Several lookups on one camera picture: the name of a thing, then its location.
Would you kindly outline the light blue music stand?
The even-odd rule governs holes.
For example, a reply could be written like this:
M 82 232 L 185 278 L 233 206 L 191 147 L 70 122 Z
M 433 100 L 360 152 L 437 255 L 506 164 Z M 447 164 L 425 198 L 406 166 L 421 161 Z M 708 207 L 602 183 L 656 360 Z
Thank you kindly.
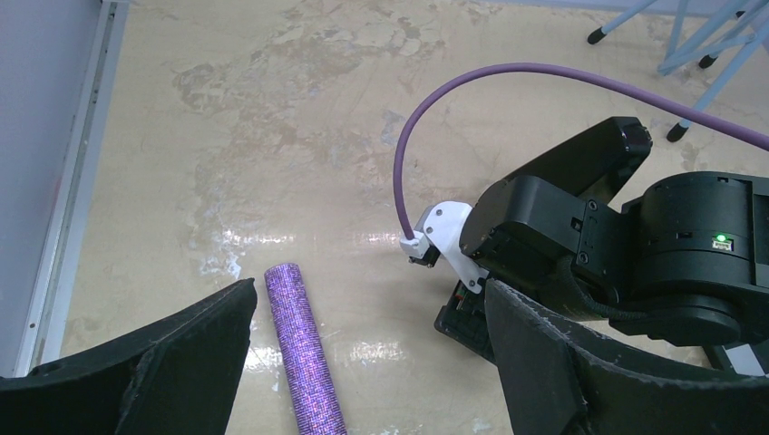
M 677 3 L 667 51 L 662 63 L 657 67 L 659 74 L 669 75 L 675 69 L 693 61 L 697 62 L 700 69 L 706 70 L 718 60 L 724 51 L 734 47 L 737 47 L 739 51 L 715 78 L 710 87 L 699 97 L 691 110 L 680 114 L 680 120 L 668 131 L 666 139 L 670 142 L 677 142 L 687 134 L 692 124 L 698 123 L 709 130 L 721 132 L 756 147 L 767 147 L 768 139 L 759 133 L 751 132 L 742 127 L 728 126 L 723 121 L 706 120 L 704 109 L 724 89 L 758 48 L 767 42 L 767 21 L 764 21 L 750 34 L 745 30 L 757 18 L 768 15 L 768 3 L 766 1 L 728 1 L 725 5 L 718 7 L 690 37 L 681 41 L 684 19 L 688 9 L 689 3 L 687 1 Z

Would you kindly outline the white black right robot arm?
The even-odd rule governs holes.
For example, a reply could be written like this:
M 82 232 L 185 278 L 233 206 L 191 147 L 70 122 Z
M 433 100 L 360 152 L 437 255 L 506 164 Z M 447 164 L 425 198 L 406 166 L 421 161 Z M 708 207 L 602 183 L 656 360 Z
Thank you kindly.
M 492 361 L 485 286 L 497 280 L 570 320 L 766 376 L 768 181 L 687 172 L 612 209 L 652 145 L 639 120 L 611 117 L 487 188 L 458 240 L 482 276 L 456 285 L 435 328 Z

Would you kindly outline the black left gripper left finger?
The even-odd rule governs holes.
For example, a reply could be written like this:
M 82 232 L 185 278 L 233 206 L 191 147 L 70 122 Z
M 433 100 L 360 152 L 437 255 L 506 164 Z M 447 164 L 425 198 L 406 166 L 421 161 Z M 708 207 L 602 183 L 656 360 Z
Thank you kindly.
M 1 381 L 4 434 L 223 434 L 258 303 L 251 278 Z

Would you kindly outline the purple glitter microphone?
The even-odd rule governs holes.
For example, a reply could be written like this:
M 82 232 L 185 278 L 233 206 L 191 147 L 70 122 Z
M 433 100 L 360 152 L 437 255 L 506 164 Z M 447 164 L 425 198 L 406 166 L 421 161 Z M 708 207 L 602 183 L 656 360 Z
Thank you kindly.
M 298 432 L 346 434 L 299 266 L 273 266 L 264 278 Z

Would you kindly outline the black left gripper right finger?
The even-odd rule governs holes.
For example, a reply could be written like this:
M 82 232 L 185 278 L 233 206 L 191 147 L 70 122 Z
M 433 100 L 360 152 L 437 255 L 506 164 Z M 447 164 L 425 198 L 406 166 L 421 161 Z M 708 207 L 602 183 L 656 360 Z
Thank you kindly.
M 485 290 L 516 434 L 765 434 L 765 377 L 647 353 L 552 312 L 502 282 Z

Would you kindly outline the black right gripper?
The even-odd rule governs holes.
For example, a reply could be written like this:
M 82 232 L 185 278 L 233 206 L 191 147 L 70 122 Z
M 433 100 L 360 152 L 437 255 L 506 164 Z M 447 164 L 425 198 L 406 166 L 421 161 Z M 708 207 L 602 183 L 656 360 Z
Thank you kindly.
M 536 295 L 559 259 L 579 253 L 589 202 L 607 205 L 652 146 L 633 117 L 609 117 L 563 141 L 482 193 L 463 225 L 461 252 L 491 277 Z M 484 297 L 458 282 L 433 326 L 496 363 Z

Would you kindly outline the aluminium frame rail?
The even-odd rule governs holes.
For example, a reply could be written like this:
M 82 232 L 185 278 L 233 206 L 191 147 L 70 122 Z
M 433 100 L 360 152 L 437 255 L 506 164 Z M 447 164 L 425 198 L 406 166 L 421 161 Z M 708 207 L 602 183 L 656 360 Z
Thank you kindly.
M 1 373 L 61 352 L 127 1 L 1 5 Z

